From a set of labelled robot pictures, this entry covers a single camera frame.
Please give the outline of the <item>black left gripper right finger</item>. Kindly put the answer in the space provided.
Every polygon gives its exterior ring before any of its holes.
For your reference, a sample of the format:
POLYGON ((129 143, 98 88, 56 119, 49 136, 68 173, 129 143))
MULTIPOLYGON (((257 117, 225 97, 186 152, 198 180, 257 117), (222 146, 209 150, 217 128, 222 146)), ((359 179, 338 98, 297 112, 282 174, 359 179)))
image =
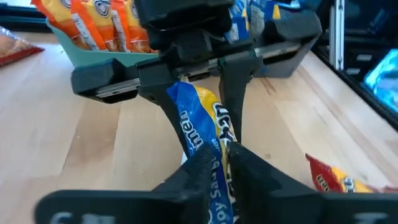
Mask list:
POLYGON ((229 163, 242 224, 398 224, 398 194, 316 191, 237 142, 229 163))

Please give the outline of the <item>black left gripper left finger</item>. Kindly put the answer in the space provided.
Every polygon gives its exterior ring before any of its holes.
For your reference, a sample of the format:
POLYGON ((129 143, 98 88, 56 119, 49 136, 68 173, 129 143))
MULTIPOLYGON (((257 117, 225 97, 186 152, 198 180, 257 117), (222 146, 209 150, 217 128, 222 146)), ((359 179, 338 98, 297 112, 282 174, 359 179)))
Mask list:
POLYGON ((202 145, 150 191, 58 190, 39 200, 35 224, 207 224, 212 146, 202 145))

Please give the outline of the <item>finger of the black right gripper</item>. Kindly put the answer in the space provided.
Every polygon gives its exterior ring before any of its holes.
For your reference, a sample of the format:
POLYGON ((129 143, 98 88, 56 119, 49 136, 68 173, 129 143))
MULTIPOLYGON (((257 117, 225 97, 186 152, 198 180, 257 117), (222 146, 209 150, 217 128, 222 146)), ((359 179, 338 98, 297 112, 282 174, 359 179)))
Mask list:
POLYGON ((163 112, 174 127, 185 155, 190 157, 187 142, 180 125, 177 107, 167 93, 167 89, 180 79, 176 78, 170 72, 166 64, 162 63, 157 65, 140 65, 137 66, 137 70, 141 81, 141 85, 137 88, 138 93, 143 98, 162 108, 163 112))
POLYGON ((237 142, 242 140, 242 116, 246 85, 262 67, 262 57, 255 51, 245 51, 218 59, 220 68, 219 93, 228 110, 237 142))

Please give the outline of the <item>orange Maruchan noodle packet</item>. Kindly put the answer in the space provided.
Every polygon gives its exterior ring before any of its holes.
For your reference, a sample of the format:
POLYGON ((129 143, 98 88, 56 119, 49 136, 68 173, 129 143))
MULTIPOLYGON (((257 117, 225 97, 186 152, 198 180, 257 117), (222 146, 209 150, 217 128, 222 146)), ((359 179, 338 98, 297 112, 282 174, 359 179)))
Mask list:
POLYGON ((120 41, 121 50, 130 52, 129 31, 124 0, 111 0, 111 18, 120 41))
POLYGON ((89 48, 118 52, 110 0, 71 0, 72 19, 89 48))
POLYGON ((51 25, 64 32, 77 47, 83 50, 90 49, 72 19, 70 0, 30 0, 30 2, 47 17, 51 25))
POLYGON ((149 39, 145 29, 139 23, 137 9, 134 0, 124 0, 127 30, 128 30, 128 46, 131 52, 138 53, 155 53, 149 46, 149 39))

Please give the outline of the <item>teal plastic bin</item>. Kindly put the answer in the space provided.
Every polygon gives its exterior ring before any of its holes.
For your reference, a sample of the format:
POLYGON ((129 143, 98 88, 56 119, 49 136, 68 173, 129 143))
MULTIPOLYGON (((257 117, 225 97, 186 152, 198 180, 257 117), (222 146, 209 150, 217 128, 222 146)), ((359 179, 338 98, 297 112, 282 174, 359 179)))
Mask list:
POLYGON ((119 60, 125 66, 131 66, 137 62, 158 57, 157 54, 83 50, 77 47, 65 33, 51 25, 48 20, 46 20, 46 24, 57 37, 58 42, 63 47, 74 67, 92 65, 112 58, 119 60))

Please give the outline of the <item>lit display screen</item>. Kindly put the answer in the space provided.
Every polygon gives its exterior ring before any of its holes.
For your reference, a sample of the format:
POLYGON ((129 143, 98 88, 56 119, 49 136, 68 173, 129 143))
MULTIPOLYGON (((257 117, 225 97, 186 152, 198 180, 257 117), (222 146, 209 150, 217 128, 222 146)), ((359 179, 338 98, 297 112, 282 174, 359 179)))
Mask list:
POLYGON ((364 84, 398 113, 398 49, 392 49, 364 78, 364 84))

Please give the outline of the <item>aluminium frame post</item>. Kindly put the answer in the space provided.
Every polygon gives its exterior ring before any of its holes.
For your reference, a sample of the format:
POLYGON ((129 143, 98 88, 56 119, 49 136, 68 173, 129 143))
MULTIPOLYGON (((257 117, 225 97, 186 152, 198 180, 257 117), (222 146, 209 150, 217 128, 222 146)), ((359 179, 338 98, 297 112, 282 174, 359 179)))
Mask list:
POLYGON ((329 61, 337 71, 344 70, 345 0, 333 0, 330 8, 329 61))

